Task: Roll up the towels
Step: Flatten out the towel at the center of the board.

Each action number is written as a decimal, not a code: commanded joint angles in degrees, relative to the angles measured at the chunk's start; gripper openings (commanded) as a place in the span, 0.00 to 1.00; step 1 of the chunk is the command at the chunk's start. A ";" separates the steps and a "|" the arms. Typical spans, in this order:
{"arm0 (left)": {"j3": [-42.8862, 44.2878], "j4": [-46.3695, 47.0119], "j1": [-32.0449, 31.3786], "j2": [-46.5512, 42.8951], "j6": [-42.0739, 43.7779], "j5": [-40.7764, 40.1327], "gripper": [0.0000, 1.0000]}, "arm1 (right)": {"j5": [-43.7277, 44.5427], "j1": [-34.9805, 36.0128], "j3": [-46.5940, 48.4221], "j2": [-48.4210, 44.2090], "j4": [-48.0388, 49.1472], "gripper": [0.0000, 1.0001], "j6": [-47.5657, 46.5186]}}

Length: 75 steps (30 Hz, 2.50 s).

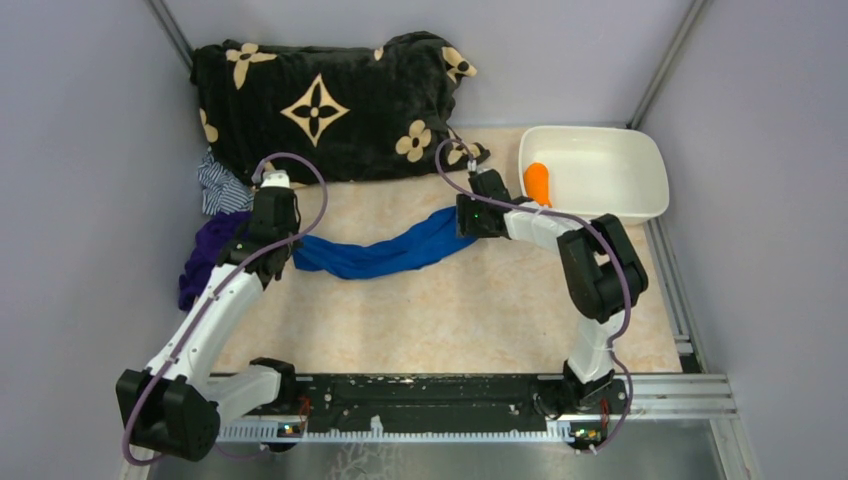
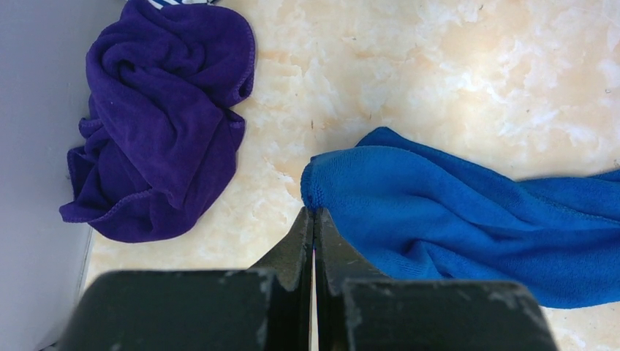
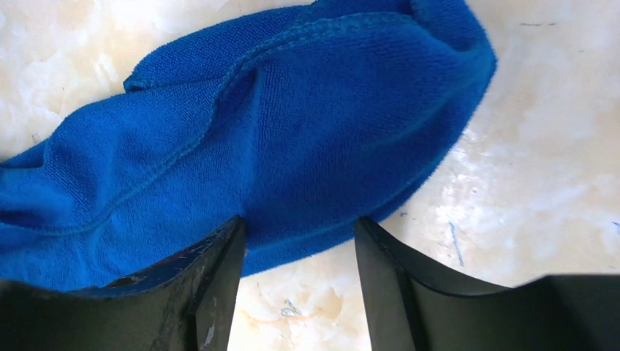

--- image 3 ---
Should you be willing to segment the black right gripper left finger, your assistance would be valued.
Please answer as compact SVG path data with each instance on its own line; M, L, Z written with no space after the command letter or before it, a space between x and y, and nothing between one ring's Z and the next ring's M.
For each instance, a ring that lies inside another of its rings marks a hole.
M234 216L202 240L104 287L1 282L3 350L226 350L246 254Z

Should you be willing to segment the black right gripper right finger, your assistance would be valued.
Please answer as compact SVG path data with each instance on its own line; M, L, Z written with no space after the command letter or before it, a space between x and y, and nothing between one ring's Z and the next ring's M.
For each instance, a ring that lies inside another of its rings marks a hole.
M367 217L354 232L373 350L619 348L617 275L550 275L503 287L431 259Z

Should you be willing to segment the blue towel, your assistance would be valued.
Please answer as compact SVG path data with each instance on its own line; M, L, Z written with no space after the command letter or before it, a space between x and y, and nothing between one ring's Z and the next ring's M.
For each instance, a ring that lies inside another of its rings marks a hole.
M1 277L102 286L236 214L246 275L322 252L424 183L495 67L464 1L316 1L177 39L1 163Z

